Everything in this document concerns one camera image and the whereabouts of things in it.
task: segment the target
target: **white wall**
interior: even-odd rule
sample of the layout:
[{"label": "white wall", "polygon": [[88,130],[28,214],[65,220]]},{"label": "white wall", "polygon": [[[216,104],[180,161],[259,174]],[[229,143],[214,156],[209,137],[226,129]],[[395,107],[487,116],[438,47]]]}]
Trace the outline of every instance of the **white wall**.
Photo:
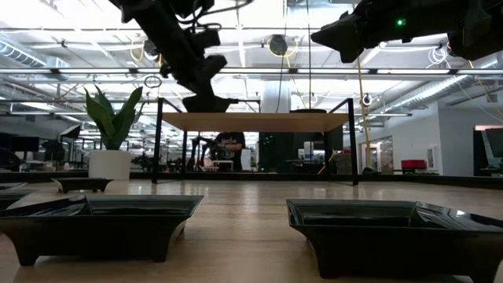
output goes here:
[{"label": "white wall", "polygon": [[46,139],[55,139],[73,125],[75,123],[68,121],[49,120],[46,116],[36,116],[35,122],[28,122],[24,116],[0,117],[0,133],[21,134]]},{"label": "white wall", "polygon": [[[425,110],[412,111],[411,117],[394,117],[384,128],[371,128],[369,140],[391,136],[393,140],[393,164],[395,170],[402,169],[402,160],[426,160],[428,147],[437,145],[441,152],[438,104],[432,103]],[[357,144],[365,143],[365,134],[356,135]],[[349,136],[344,138],[349,146]],[[439,155],[439,173],[442,174],[442,157]]]},{"label": "white wall", "polygon": [[[487,108],[499,119],[503,116]],[[440,138],[444,175],[473,176],[473,128],[476,125],[502,125],[479,108],[439,108]]]}]

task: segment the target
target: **ceiling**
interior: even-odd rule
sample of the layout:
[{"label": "ceiling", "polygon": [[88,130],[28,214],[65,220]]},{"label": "ceiling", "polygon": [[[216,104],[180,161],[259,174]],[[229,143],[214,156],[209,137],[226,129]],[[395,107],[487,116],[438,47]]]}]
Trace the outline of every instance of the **ceiling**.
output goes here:
[{"label": "ceiling", "polygon": [[[216,0],[215,9],[233,6],[234,1]],[[222,25],[220,39],[222,45],[210,48],[207,53],[225,55],[227,68],[334,68],[355,69],[357,64],[343,64],[338,52],[310,42],[310,33],[323,25],[339,19],[346,11],[351,12],[352,4],[330,4],[326,0],[313,0],[307,12],[305,2],[291,4],[284,14],[281,0],[255,0],[249,6],[236,11],[218,13],[204,17],[201,23],[218,22]],[[0,9],[0,39],[15,44],[33,57],[48,61],[58,58],[59,67],[71,68],[151,68],[157,67],[157,59],[150,60],[143,53],[147,39],[139,26],[131,21],[122,24],[120,11],[108,0],[16,0]],[[272,35],[285,35],[288,59],[274,56],[267,42]],[[445,49],[438,50],[439,44],[447,43],[446,35],[433,35],[414,39],[411,43],[386,42],[374,50],[366,50],[361,55],[362,68],[463,68],[467,61],[448,56]],[[12,58],[0,56],[0,68],[26,68]],[[292,92],[292,108],[303,108],[309,104],[309,93],[314,93],[311,104],[316,108],[332,109],[344,99],[360,97],[358,76],[334,76],[312,74],[279,76],[268,73],[253,75],[217,75],[214,78],[215,93],[221,97],[240,99],[260,99],[264,94],[265,82],[288,80]],[[4,99],[31,99],[82,101],[83,87],[99,83],[100,88],[112,99],[128,97],[137,86],[143,85],[145,75],[68,75],[65,81],[47,79],[43,75],[4,75]],[[386,76],[364,77],[364,93],[378,98],[376,104],[391,103],[402,95],[439,78],[427,76]],[[181,98],[192,95],[177,85],[172,79],[162,79],[161,87],[146,89],[145,100],[163,96],[180,108]],[[44,110],[45,104],[33,103],[14,105],[16,110]],[[62,111],[83,111],[83,104],[65,102],[49,103],[48,106]],[[231,105],[230,111],[253,112],[255,105]],[[146,112],[155,112],[154,104],[146,105]],[[67,116],[73,120],[86,121],[85,116]],[[152,117],[145,116],[140,121],[146,129],[152,129]],[[169,125],[163,128],[165,138],[173,138]],[[141,133],[152,138],[153,133]],[[249,134],[249,144],[255,143],[257,134]]]}]

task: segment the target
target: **black t-shirt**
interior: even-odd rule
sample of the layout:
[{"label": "black t-shirt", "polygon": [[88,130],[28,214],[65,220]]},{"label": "black t-shirt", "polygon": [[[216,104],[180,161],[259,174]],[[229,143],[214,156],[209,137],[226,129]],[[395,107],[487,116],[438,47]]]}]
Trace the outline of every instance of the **black t-shirt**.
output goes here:
[{"label": "black t-shirt", "polygon": [[[242,149],[246,146],[244,143],[244,134],[238,132],[220,133],[215,140],[223,145],[242,144]],[[243,170],[243,166],[241,165],[241,151],[224,152],[223,154],[219,154],[219,156],[221,160],[232,160],[235,171]],[[219,168],[221,171],[227,171],[230,169],[230,164],[220,164]]]}]

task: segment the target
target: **ductwork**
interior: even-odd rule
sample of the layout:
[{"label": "ductwork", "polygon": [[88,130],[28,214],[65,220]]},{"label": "ductwork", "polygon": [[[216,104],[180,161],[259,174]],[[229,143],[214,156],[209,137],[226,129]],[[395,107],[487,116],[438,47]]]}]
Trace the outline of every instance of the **ductwork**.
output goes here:
[{"label": "ductwork", "polygon": [[[0,38],[0,55],[13,59],[29,68],[69,68],[70,65],[60,58],[34,53],[27,47],[6,39]],[[66,75],[47,75],[51,79],[66,80]]]},{"label": "ductwork", "polygon": [[[478,69],[503,68],[503,52],[477,60],[474,62],[474,67]],[[415,109],[459,91],[460,87],[468,88],[474,82],[475,78],[472,75],[457,75],[443,81],[427,83],[399,98],[397,103],[386,107],[385,112],[396,112],[403,108]]]}]

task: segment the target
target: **potted plant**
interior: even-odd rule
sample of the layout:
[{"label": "potted plant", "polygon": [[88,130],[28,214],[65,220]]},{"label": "potted plant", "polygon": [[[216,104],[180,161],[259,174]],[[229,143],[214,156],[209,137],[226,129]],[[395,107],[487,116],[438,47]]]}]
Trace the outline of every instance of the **potted plant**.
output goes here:
[{"label": "potted plant", "polygon": [[91,152],[89,158],[90,178],[110,178],[129,180],[131,154],[121,151],[120,146],[126,140],[135,120],[134,107],[141,99],[142,87],[131,93],[123,107],[114,112],[112,104],[96,86],[97,94],[92,98],[86,91],[86,108],[89,117],[96,123],[101,139],[107,150]]}]

